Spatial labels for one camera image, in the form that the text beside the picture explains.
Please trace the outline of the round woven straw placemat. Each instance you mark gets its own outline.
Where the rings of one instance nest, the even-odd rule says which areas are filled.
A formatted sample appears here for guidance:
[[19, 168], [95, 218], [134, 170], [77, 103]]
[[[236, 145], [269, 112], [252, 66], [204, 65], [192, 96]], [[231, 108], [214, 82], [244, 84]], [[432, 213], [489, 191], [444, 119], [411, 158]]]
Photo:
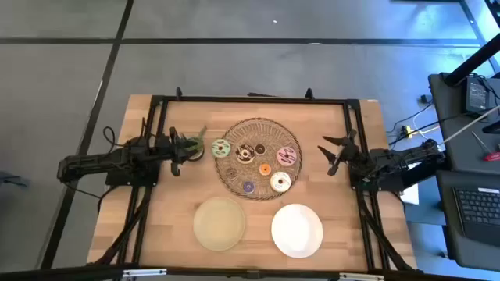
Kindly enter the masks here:
[[[225, 158], [215, 158], [215, 167], [223, 185], [234, 195], [254, 201], [268, 201], [278, 198], [294, 186], [302, 169], [302, 149], [297, 137], [285, 126], [265, 118], [251, 118], [234, 124], [220, 138], [228, 141], [230, 154]], [[255, 159], [249, 164], [237, 160], [236, 150], [242, 144], [255, 148], [257, 144], [266, 147], [264, 155], [255, 154]], [[277, 161], [277, 151], [282, 147], [292, 147], [298, 154], [297, 162], [292, 166], [282, 166]], [[269, 164], [272, 172], [268, 176], [259, 173], [259, 166]], [[270, 178], [275, 172], [286, 172], [291, 177], [291, 187], [288, 191], [278, 193], [270, 186]], [[243, 183], [252, 181], [255, 192], [246, 194]]]

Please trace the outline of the potted succulent plant black pot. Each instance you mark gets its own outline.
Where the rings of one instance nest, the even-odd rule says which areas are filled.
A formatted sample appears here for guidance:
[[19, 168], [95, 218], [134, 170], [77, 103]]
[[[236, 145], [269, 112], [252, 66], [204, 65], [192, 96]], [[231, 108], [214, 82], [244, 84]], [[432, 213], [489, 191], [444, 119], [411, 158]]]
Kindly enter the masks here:
[[205, 154], [204, 136], [206, 131], [207, 131], [207, 126], [203, 126], [202, 129], [199, 131], [199, 133], [194, 137], [186, 137], [185, 135], [182, 134], [184, 140], [193, 140], [198, 142], [196, 146], [192, 147], [200, 148], [200, 151], [198, 153], [189, 153], [190, 155], [190, 158], [188, 159], [189, 162], [197, 162], [201, 160], [203, 155]]

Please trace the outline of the large white sprinkle donut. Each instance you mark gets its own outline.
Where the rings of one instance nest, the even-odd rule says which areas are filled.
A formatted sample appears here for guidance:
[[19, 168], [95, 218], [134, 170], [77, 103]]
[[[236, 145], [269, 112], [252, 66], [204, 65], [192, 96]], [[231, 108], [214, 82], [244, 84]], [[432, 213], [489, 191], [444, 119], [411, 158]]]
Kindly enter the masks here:
[[275, 172], [270, 178], [270, 186], [278, 193], [286, 192], [291, 187], [291, 177], [286, 172]]

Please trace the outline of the large chocolate white-drizzle donut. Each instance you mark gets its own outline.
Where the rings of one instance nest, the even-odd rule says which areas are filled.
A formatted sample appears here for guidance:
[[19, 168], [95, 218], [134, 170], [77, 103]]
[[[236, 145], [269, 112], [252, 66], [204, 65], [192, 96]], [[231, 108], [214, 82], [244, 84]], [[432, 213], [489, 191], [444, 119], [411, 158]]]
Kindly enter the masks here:
[[249, 164], [255, 159], [255, 150], [248, 144], [242, 144], [236, 150], [236, 157], [240, 163]]

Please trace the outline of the grey power adapter box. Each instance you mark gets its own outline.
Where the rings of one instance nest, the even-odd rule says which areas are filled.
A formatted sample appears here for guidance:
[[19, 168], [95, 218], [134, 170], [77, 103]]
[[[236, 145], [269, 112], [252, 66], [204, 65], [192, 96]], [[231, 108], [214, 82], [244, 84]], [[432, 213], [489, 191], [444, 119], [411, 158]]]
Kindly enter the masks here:
[[479, 112], [489, 108], [490, 95], [484, 82], [476, 77], [466, 79], [465, 110]]

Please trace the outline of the large green glazed donut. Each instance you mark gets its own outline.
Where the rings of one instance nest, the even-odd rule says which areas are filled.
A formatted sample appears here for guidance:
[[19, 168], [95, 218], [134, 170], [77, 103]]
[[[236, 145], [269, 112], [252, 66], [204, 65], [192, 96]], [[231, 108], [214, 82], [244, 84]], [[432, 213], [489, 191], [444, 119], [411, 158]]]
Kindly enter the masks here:
[[216, 139], [212, 143], [212, 155], [215, 158], [225, 158], [230, 154], [231, 146], [227, 140]]

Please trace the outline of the black laptop computer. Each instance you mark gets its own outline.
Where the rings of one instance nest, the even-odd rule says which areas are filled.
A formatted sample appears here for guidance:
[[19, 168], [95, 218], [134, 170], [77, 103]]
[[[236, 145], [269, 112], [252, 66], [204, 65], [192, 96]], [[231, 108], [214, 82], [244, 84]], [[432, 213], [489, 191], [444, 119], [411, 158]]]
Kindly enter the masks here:
[[500, 176], [438, 171], [450, 259], [500, 272]]

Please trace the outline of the black metal table frame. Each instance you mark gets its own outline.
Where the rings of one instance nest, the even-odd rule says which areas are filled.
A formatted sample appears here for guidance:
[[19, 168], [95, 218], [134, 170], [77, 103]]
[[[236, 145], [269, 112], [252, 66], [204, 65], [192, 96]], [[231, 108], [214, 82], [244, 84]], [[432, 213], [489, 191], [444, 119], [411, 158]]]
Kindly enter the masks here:
[[[335, 176], [328, 176], [327, 160], [320, 151], [327, 145], [327, 137], [344, 136], [348, 126], [365, 134], [369, 148], [387, 147], [380, 104], [364, 100], [359, 110], [354, 110], [320, 99], [183, 97], [167, 103], [164, 123], [188, 135], [206, 127], [206, 139], [213, 141], [235, 123], [253, 117], [275, 120], [298, 139], [302, 169], [291, 190], [269, 201], [239, 198], [246, 222], [243, 236], [229, 250], [211, 251], [195, 237], [196, 210], [210, 198], [230, 197], [212, 155], [206, 153], [202, 160], [183, 165], [180, 176], [172, 175], [165, 165], [152, 190], [145, 229], [131, 234], [126, 259], [184, 272], [227, 269], [252, 277], [263, 276], [267, 270], [297, 275], [302, 271], [320, 274], [381, 269], [380, 248], [374, 246], [371, 255], [365, 252], [348, 170], [341, 167]], [[294, 203], [310, 207], [323, 224], [322, 244], [307, 258], [286, 256], [271, 236], [275, 213]]]

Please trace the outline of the red handled screwdriver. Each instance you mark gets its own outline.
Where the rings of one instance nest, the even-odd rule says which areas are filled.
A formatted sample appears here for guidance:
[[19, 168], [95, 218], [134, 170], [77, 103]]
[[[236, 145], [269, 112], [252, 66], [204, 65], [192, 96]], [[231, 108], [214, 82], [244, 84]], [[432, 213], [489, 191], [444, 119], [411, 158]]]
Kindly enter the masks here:
[[475, 132], [472, 132], [472, 135], [476, 139], [476, 141], [479, 143], [481, 149], [484, 151], [483, 160], [485, 162], [497, 162], [497, 161], [500, 161], [500, 151], [498, 151], [498, 152], [491, 151], [486, 146], [486, 144], [478, 137], [478, 135]]

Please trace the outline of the white paper sheet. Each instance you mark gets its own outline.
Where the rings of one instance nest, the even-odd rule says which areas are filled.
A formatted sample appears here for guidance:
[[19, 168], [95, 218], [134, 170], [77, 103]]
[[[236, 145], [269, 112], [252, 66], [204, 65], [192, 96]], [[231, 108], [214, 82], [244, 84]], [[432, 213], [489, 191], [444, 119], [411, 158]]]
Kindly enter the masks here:
[[411, 187], [404, 189], [400, 193], [400, 198], [406, 204], [418, 205], [420, 203], [419, 184], [415, 183]]

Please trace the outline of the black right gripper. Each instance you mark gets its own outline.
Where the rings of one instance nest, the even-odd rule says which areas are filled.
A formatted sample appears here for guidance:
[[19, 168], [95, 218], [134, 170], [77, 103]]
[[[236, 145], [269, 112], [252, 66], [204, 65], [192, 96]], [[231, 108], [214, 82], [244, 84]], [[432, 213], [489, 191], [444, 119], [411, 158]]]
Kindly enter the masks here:
[[328, 151], [326, 148], [317, 146], [323, 155], [327, 158], [330, 163], [330, 168], [327, 172], [329, 176], [334, 176], [338, 170], [338, 166], [341, 162], [347, 163], [348, 161], [354, 159], [359, 155], [359, 147], [354, 142], [354, 137], [357, 135], [356, 130], [350, 130], [348, 134], [344, 137], [327, 137], [323, 136], [323, 139], [337, 145], [340, 151], [337, 154]]

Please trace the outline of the black side desk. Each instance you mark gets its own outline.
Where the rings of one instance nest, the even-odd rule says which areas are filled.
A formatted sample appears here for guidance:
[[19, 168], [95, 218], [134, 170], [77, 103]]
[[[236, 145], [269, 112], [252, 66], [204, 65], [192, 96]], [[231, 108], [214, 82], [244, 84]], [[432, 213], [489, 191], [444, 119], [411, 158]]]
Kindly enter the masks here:
[[500, 175], [500, 161], [485, 162], [483, 160], [484, 151], [472, 132], [475, 132], [493, 152], [496, 152], [500, 145], [500, 133], [484, 133], [485, 123], [472, 124], [475, 117], [464, 114], [464, 87], [449, 87], [445, 84], [444, 77], [439, 74], [429, 75], [428, 81], [437, 117], [440, 120], [442, 136], [444, 139], [451, 138], [445, 143], [445, 152], [451, 169], [460, 172]]

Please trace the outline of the white round plate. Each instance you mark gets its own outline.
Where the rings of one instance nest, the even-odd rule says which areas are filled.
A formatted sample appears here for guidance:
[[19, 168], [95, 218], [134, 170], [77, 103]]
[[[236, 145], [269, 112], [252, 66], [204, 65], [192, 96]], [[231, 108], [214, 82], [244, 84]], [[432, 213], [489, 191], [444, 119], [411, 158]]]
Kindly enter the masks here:
[[289, 258], [308, 258], [323, 242], [323, 224], [308, 206], [289, 204], [273, 217], [271, 236], [277, 248]]

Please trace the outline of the large pink glazed donut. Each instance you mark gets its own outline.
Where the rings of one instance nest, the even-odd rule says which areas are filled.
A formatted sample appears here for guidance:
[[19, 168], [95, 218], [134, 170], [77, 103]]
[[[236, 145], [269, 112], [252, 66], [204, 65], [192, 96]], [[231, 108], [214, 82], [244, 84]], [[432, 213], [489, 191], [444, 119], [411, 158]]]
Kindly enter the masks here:
[[292, 147], [282, 147], [277, 151], [277, 161], [282, 166], [292, 166], [297, 162], [297, 160], [298, 154]]

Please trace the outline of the beige round plate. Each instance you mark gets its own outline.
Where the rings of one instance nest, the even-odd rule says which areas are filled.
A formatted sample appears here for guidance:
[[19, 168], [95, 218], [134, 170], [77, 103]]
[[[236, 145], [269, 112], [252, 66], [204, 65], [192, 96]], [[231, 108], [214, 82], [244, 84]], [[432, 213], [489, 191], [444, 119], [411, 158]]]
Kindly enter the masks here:
[[196, 240], [211, 251], [227, 251], [243, 237], [246, 227], [241, 206], [228, 197], [212, 197], [195, 212], [193, 231]]

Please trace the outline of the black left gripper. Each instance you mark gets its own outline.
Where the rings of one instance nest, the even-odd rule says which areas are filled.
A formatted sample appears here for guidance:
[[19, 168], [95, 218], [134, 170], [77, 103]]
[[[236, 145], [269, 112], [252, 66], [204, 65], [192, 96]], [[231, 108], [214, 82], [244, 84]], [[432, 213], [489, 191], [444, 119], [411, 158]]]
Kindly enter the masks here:
[[171, 164], [170, 170], [174, 176], [180, 175], [180, 166], [187, 161], [186, 153], [198, 153], [200, 148], [192, 147], [196, 146], [198, 142], [196, 140], [183, 140], [174, 126], [169, 128], [170, 137], [170, 149], [171, 149]]

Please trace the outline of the black diagonal pole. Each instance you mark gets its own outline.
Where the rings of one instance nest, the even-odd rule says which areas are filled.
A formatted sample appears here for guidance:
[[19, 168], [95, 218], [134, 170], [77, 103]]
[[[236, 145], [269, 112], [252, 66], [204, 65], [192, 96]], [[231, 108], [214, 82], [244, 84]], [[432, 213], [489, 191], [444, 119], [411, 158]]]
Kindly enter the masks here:
[[477, 67], [492, 58], [498, 51], [500, 51], [500, 33], [470, 56], [453, 72], [447, 75], [446, 78], [444, 78], [445, 84], [449, 87], [454, 87], [460, 84]]

